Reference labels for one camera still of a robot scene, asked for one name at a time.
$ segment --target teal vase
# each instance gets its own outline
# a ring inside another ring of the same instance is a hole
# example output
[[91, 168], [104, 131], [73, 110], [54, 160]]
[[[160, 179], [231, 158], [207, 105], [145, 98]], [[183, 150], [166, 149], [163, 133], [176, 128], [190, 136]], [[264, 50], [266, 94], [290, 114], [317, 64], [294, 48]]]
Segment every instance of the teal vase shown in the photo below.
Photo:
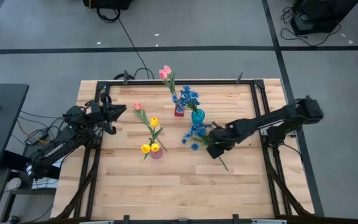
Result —
[[205, 118], [205, 113], [201, 109], [197, 109], [197, 113], [193, 111], [191, 113], [191, 120], [193, 121], [193, 124], [202, 124]]

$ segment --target wooden tabletop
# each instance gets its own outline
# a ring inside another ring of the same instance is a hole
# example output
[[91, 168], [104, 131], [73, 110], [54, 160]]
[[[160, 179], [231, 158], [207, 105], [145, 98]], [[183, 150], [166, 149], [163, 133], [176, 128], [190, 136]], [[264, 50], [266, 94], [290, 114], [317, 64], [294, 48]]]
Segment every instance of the wooden tabletop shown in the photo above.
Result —
[[[279, 79], [265, 79], [271, 111], [286, 104]], [[97, 81], [82, 81], [76, 104], [83, 106], [94, 98]], [[199, 108], [206, 113], [205, 123], [221, 125], [240, 118], [254, 118], [255, 109], [249, 85], [192, 85], [200, 94]], [[191, 127], [191, 113], [174, 117], [174, 107], [166, 86], [112, 86], [115, 104], [127, 105], [121, 115], [117, 134], [104, 134], [98, 180], [93, 202], [93, 220], [226, 219], [273, 218], [267, 174], [259, 134], [247, 138], [221, 158], [212, 159], [205, 146], [198, 151], [183, 145], [181, 139]], [[258, 91], [260, 108], [262, 100]], [[164, 127], [159, 139], [168, 149], [163, 157], [144, 159], [141, 145], [149, 143], [149, 130], [135, 115], [134, 103], [140, 102], [148, 118], [156, 116]], [[286, 144], [297, 149], [295, 138]], [[298, 201], [313, 212], [306, 177], [298, 153], [279, 148], [288, 188]], [[79, 148], [65, 159], [51, 217], [58, 215], [75, 194], [81, 173], [84, 149]], [[277, 189], [280, 211], [283, 200]], [[81, 215], [85, 214], [84, 197]]]

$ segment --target gray floor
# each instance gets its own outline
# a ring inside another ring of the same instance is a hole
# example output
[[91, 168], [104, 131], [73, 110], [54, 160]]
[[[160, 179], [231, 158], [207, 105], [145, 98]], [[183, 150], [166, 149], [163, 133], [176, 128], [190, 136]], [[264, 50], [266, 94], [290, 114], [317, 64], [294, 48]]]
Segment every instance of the gray floor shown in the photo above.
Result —
[[[268, 0], [278, 36], [284, 27], [281, 10], [291, 3]], [[273, 46], [261, 0], [136, 0], [121, 18], [138, 47]], [[325, 35], [310, 40], [317, 43]], [[304, 46], [297, 40], [278, 39], [281, 46]], [[342, 30], [324, 45], [348, 46], [349, 40], [358, 45], [358, 5], [342, 22]], [[5, 0], [0, 9], [0, 49], [130, 46], [119, 23], [105, 24], [80, 0], [23, 0], [20, 6]], [[140, 54], [155, 75], [167, 64], [177, 71], [177, 78], [236, 78], [241, 72], [243, 78], [281, 78], [274, 51]], [[358, 218], [358, 52], [283, 52], [283, 58], [295, 97], [311, 95], [325, 113], [322, 122], [305, 127], [325, 215]], [[75, 102], [81, 80], [112, 79], [139, 67], [133, 52], [0, 55], [0, 83], [29, 84], [23, 110], [59, 116]], [[138, 75], [145, 78], [145, 73]], [[40, 128], [23, 125], [27, 130]], [[24, 139], [18, 129], [14, 134]], [[8, 148], [23, 150], [15, 139]], [[19, 197], [12, 214], [31, 220], [52, 201], [52, 196]]]

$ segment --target black device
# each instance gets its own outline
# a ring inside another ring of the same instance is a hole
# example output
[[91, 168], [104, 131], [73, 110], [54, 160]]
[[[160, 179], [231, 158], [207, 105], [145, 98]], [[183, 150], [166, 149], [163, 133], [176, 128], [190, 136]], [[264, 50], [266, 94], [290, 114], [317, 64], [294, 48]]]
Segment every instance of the black device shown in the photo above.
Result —
[[[104, 22], [114, 22], [119, 19], [121, 10], [127, 10], [129, 4], [133, 0], [83, 0], [86, 7], [96, 9], [98, 16]], [[117, 10], [117, 16], [114, 19], [107, 18], [105, 15], [100, 13], [100, 9], [114, 9]]]
[[331, 33], [358, 0], [297, 0], [291, 26], [296, 35]]
[[39, 140], [43, 140], [48, 136], [47, 130], [38, 130], [35, 134], [31, 135], [31, 138], [25, 140], [25, 144], [28, 146], [34, 146], [39, 142]]
[[[105, 93], [101, 94], [101, 101], [103, 105], [91, 100], [85, 104], [86, 108], [73, 106], [63, 115], [67, 126], [51, 143], [35, 152], [32, 160], [26, 164], [26, 172], [32, 179], [47, 176], [53, 163], [82, 145], [96, 148], [100, 136], [95, 134], [95, 128], [103, 128], [108, 134], [116, 134], [116, 128], [111, 123], [117, 121], [127, 109], [126, 105], [111, 104], [110, 96]], [[91, 108], [90, 113], [86, 113], [88, 108]]]
[[307, 96], [259, 118], [238, 119], [227, 123], [225, 128], [216, 126], [208, 134], [209, 142], [213, 143], [207, 147], [207, 151], [213, 159], [218, 158], [225, 150], [230, 151], [263, 127], [269, 127], [266, 130], [268, 143], [278, 146], [284, 142], [287, 133], [300, 130], [304, 124], [318, 123], [322, 118], [323, 112], [318, 102]]

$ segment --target vase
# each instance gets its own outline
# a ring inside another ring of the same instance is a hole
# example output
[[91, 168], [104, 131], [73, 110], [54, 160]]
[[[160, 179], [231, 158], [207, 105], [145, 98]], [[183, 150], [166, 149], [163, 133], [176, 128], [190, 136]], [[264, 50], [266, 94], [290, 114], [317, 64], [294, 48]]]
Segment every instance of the vase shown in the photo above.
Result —
[[178, 109], [178, 105], [175, 105], [175, 116], [184, 116], [185, 115], [185, 110], [183, 110], [183, 113], [178, 113], [177, 109]]
[[163, 154], [163, 149], [158, 150], [157, 152], [150, 151], [149, 155], [153, 159], [160, 159]]
[[193, 124], [202, 124], [205, 118], [205, 113], [201, 109], [197, 109], [197, 112], [193, 111], [191, 112], [191, 120], [193, 121]]

